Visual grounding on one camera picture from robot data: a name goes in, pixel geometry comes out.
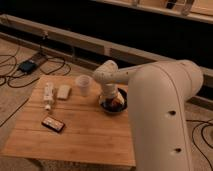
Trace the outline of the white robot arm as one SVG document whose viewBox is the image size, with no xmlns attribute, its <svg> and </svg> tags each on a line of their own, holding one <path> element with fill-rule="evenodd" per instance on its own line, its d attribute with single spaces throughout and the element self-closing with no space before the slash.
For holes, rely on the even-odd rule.
<svg viewBox="0 0 213 171">
<path fill-rule="evenodd" d="M 203 84 L 189 60 L 158 61 L 120 69 L 111 60 L 93 72 L 103 92 L 126 84 L 127 110 L 137 171 L 194 171 L 184 104 Z"/>
</svg>

